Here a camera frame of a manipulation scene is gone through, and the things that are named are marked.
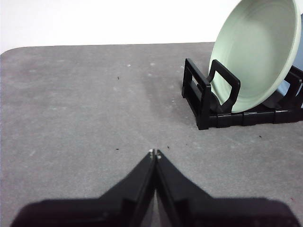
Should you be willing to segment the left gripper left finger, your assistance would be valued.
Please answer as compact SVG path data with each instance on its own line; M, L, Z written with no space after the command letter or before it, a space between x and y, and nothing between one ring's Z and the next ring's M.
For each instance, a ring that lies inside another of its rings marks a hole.
M156 157L151 149L134 169L98 198L54 199L24 206L13 227L140 227L150 215Z

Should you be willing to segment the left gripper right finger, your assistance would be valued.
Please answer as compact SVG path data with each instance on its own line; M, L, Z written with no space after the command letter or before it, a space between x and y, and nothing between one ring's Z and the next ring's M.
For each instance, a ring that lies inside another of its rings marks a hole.
M156 193L164 227L298 227L283 202L267 198L214 198L156 150Z

